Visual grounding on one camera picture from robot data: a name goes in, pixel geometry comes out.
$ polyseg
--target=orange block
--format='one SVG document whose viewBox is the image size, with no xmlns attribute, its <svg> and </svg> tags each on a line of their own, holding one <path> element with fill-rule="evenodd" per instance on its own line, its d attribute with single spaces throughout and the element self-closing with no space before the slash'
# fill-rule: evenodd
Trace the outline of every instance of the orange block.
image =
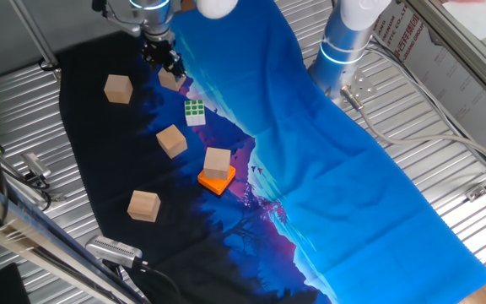
<svg viewBox="0 0 486 304">
<path fill-rule="evenodd" d="M 235 168 L 233 166 L 229 167 L 227 180 L 206 178 L 203 175 L 203 170 L 202 170 L 202 172 L 200 172 L 200 174 L 198 175 L 198 182 L 201 183 L 207 189 L 213 191 L 213 193 L 220 195 L 222 194 L 222 192 L 224 192 L 224 190 L 226 190 L 230 182 L 232 182 L 234 176 L 235 176 Z"/>
</svg>

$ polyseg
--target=metal slat surface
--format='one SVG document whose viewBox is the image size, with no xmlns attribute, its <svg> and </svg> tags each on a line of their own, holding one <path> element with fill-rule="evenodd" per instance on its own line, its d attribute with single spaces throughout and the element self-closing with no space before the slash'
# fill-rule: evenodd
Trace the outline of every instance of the metal slat surface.
<svg viewBox="0 0 486 304">
<path fill-rule="evenodd" d="M 323 29 L 331 13 L 327 0 L 278 0 L 281 12 L 298 39 L 305 65 L 318 53 Z M 389 136 L 410 138 L 431 134 L 453 134 L 451 129 L 418 91 L 386 60 L 366 55 L 364 74 L 377 94 L 364 100 L 376 126 Z M 77 241 L 84 243 L 100 234 L 79 175 L 73 151 L 59 117 L 59 85 L 51 73 L 26 68 L 0 78 L 0 141 L 6 157 L 19 171 L 26 168 L 19 158 L 35 152 L 53 171 L 51 185 L 67 200 L 46 212 Z M 365 123 L 348 104 L 341 108 L 362 128 Z M 445 223 L 482 262 L 486 262 L 486 196 L 468 203 L 465 192 L 486 179 L 486 167 L 462 144 L 448 141 L 390 145 L 380 141 L 422 191 Z M 0 247 L 0 268 L 17 263 L 33 303 L 83 303 L 97 301 L 45 270 Z M 125 281 L 132 282 L 124 273 Z"/>
</svg>

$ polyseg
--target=black cloth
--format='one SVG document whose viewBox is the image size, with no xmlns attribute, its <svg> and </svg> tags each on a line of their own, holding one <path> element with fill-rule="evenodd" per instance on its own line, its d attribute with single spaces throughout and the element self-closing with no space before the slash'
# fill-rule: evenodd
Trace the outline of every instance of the black cloth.
<svg viewBox="0 0 486 304">
<path fill-rule="evenodd" d="M 213 211 L 197 212 L 207 190 L 192 178 L 199 171 L 189 175 L 181 168 L 201 166 L 205 152 L 195 162 L 182 164 L 177 158 L 169 160 L 160 148 L 155 134 L 167 125 L 155 125 L 159 114 L 148 111 L 143 101 L 149 100 L 153 108 L 168 108 L 172 100 L 148 85 L 158 80 L 140 57 L 139 46 L 139 40 L 115 34 L 61 54 L 62 120 L 103 234 L 141 249 L 152 268 L 180 286 L 185 303 L 315 302 L 319 292 L 312 288 L 268 290 L 260 278 L 244 276 L 241 270 L 251 265 L 229 257 L 230 248 L 223 243 L 226 231 L 221 223 L 208 219 Z M 134 90 L 129 105 L 107 101 L 103 88 L 109 74 L 130 77 Z M 178 112 L 173 123 L 182 129 L 186 126 L 182 106 L 174 110 Z M 209 124 L 214 118 L 211 111 L 207 114 Z M 225 119 L 218 124 L 234 128 Z M 246 140 L 250 139 L 241 133 L 224 138 L 218 148 L 236 149 Z M 187 143 L 193 145 L 192 139 Z M 133 190 L 159 194 L 162 203 L 156 223 L 133 220 L 127 214 Z M 223 199 L 231 199 L 230 194 Z M 158 275 L 130 275 L 151 302 L 176 303 L 172 287 Z M 302 286 L 304 279 L 298 274 Z"/>
<path fill-rule="evenodd" d="M 16 263 L 0 269 L 0 304 L 30 304 Z"/>
</svg>

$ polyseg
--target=blue fabric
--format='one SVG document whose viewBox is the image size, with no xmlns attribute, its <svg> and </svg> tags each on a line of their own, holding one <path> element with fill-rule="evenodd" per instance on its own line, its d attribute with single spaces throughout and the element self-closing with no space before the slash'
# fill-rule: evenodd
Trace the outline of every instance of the blue fabric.
<svg viewBox="0 0 486 304">
<path fill-rule="evenodd" d="M 256 140 L 258 194 L 307 285 L 333 303 L 456 303 L 486 284 L 462 245 L 375 140 L 319 91 L 271 0 L 172 26 L 197 92 Z"/>
</svg>

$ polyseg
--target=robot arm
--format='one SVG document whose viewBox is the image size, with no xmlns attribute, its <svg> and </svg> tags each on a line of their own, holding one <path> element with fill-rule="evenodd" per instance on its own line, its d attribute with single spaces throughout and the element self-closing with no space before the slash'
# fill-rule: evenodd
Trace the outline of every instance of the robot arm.
<svg viewBox="0 0 486 304">
<path fill-rule="evenodd" d="M 365 52 L 372 25 L 392 0 L 338 0 L 327 21 L 316 61 L 309 74 L 331 99 L 351 86 Z"/>
<path fill-rule="evenodd" d="M 174 50 L 176 37 L 170 30 L 174 11 L 170 0 L 119 0 L 128 2 L 133 22 L 117 18 L 107 0 L 93 0 L 93 10 L 135 37 L 143 37 L 142 57 L 152 68 L 160 64 L 178 79 L 186 74 L 181 54 Z M 234 9 L 238 0 L 195 0 L 205 17 L 218 19 Z"/>
</svg>

